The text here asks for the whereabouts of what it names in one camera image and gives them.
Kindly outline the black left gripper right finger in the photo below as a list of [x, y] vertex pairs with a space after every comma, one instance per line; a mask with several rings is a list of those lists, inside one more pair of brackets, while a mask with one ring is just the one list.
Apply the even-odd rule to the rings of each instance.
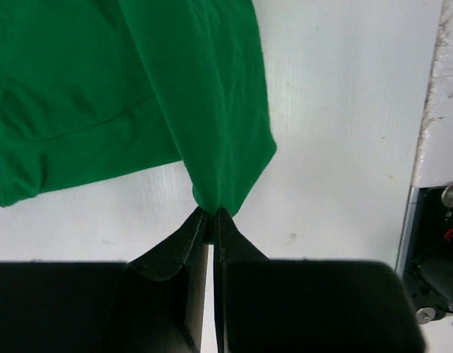
[[361, 260], [272, 260], [220, 209], [213, 219], [220, 352], [423, 352], [402, 281]]

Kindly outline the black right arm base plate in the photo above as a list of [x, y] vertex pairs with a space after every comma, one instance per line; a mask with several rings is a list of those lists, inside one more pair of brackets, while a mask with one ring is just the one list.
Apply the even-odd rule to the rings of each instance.
[[419, 324], [453, 315], [453, 183], [410, 191], [396, 272]]

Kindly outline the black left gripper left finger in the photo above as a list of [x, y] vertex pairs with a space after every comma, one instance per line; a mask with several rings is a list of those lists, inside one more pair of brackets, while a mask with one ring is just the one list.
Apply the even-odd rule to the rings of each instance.
[[0, 352], [198, 352], [208, 214], [131, 261], [0, 261]]

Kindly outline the green t shirt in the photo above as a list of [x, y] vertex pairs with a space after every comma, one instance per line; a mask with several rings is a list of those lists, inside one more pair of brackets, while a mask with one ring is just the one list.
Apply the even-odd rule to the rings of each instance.
[[235, 215], [276, 149], [251, 1], [0, 1], [0, 207], [180, 161]]

